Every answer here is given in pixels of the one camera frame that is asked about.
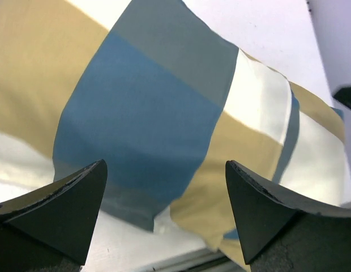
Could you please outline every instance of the black plastic claw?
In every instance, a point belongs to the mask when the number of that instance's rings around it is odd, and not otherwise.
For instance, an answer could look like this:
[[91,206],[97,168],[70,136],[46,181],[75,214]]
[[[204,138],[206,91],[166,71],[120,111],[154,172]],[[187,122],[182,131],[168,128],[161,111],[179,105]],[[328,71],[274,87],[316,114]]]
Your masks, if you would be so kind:
[[351,210],[297,194],[235,161],[226,181],[252,272],[351,271]]
[[0,203],[0,272],[79,271],[85,264],[108,170],[100,160]]
[[333,98],[351,109],[351,86],[341,88]]

